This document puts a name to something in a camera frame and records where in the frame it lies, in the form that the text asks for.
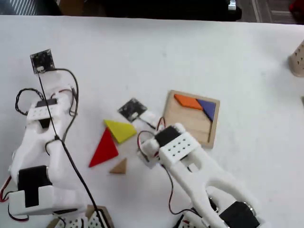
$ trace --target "red wire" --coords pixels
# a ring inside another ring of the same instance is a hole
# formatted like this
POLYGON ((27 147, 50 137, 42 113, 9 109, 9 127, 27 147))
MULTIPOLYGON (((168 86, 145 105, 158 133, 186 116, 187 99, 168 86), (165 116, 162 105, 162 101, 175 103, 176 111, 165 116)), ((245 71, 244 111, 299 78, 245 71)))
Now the red wire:
POLYGON ((162 117, 160 118, 158 124, 157 124, 157 128, 156 128, 157 131, 158 131, 158 129, 159 129, 159 127, 160 127, 162 121, 163 121, 164 127, 166 127, 166 120, 165 120, 165 117, 162 116, 162 117))
POLYGON ((27 222, 27 221, 29 221, 29 216, 28 215, 27 215, 26 218, 23 218, 23 219, 22 218, 16 218, 16 217, 12 216, 12 214, 10 213, 10 205, 8 205, 8 214, 9 214, 9 216, 12 220, 15 220, 17 222, 27 222))
MULTIPOLYGON (((160 120, 158 121, 157 128, 156 128, 157 131, 158 131, 158 129, 159 129, 159 127, 160 127, 162 121, 163 121, 164 127, 166 127, 165 118, 162 116, 162 117, 160 118, 160 120)), ((138 135, 137 135, 137 146, 138 146, 138 149, 139 149, 139 151, 140 151, 141 153, 145 154, 145 153, 142 151, 141 147, 140 147, 140 144, 141 144, 141 142, 140 142, 140 135, 141 135, 141 133, 143 133, 143 132, 150 133, 150 134, 152 134, 152 135, 154 135, 154 134, 153 134, 153 132, 150 132, 150 131, 141 131, 141 132, 139 132, 138 135)))
POLYGON ((154 135, 153 132, 149 132, 149 131, 141 131, 141 132, 138 133, 138 135, 137 135, 137 146, 138 146, 138 149, 140 150, 140 152, 143 153, 143 154, 144 154, 144 152, 141 149, 141 145, 140 145, 141 142, 140 142, 140 138, 139 137, 140 137, 141 133, 144 133, 144 132, 150 133, 150 134, 154 135))
MULTIPOLYGON (((0 202, 1 202, 1 203, 4 203, 4 202, 6 202, 6 201, 9 199, 9 197, 7 197, 7 198, 5 198, 5 197, 6 197, 7 194, 10 193, 10 192, 6 193, 6 195, 5 195, 4 198, 3 198, 3 193, 4 193, 4 190, 7 188, 7 186, 9 185, 10 180, 11 180, 11 176, 8 177, 8 179, 6 180, 6 182, 4 183, 4 185, 3 185, 3 187, 2 187, 2 189, 1 189, 1 191, 0 191, 0 202)), ((27 215, 26 218, 23 218, 23 219, 22 219, 22 218, 16 218, 16 217, 12 216, 12 214, 10 213, 10 205, 8 205, 8 214, 9 214, 9 216, 10 216, 13 220, 15 220, 15 221, 17 221, 17 222, 27 222, 27 221, 29 220, 29 216, 28 216, 28 215, 27 215)))
POLYGON ((5 184, 3 185, 1 191, 0 191, 0 202, 1 203, 4 203, 5 201, 7 201, 9 198, 3 198, 3 193, 4 193, 4 190, 6 189, 6 187, 9 185, 10 183, 10 180, 11 180, 11 176, 8 177, 8 179, 6 180, 5 184))
POLYGON ((62 93, 64 91, 72 91, 72 90, 70 90, 70 89, 62 89, 62 90, 59 90, 59 93, 62 93))

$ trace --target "blue triangle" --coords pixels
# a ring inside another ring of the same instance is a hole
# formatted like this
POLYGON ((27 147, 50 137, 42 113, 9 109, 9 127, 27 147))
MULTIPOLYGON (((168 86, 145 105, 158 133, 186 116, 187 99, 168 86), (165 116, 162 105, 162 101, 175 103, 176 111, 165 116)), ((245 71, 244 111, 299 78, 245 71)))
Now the blue triangle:
POLYGON ((207 117, 211 121, 213 121, 214 113, 215 113, 215 103, 210 101, 199 100, 199 99, 197 99, 197 101, 200 104, 200 106, 203 107, 203 111, 207 115, 207 117))

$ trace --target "small brown triangle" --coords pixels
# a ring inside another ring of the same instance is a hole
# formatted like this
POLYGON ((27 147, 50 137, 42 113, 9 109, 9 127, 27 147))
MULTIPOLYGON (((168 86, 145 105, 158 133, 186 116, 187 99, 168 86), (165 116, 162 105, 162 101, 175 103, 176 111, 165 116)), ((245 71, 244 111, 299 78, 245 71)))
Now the small brown triangle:
POLYGON ((123 159, 114 168, 110 170, 110 173, 125 174, 127 171, 127 158, 123 159))

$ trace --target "red triangle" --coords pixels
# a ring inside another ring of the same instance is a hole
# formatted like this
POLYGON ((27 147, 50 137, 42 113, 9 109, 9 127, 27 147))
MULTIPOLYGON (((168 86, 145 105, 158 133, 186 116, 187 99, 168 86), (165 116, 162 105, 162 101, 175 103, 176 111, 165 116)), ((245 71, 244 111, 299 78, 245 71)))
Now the red triangle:
POLYGON ((117 155, 118 151, 111 137, 111 132, 108 128, 106 128, 89 167, 98 165, 113 157, 116 157, 117 155))

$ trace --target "black circuit board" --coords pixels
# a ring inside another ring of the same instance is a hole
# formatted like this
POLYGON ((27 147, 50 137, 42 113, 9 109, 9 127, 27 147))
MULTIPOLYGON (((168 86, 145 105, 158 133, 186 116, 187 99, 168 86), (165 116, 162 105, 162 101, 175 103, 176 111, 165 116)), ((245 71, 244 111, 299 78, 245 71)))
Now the black circuit board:
POLYGON ((147 110, 147 107, 140 103, 137 99, 132 98, 124 106, 118 109, 118 112, 123 115, 129 122, 133 122, 141 114, 147 110))
POLYGON ((38 73, 37 68, 41 66, 44 68, 44 71, 55 68, 51 49, 30 55, 30 60, 32 62, 34 74, 38 73))

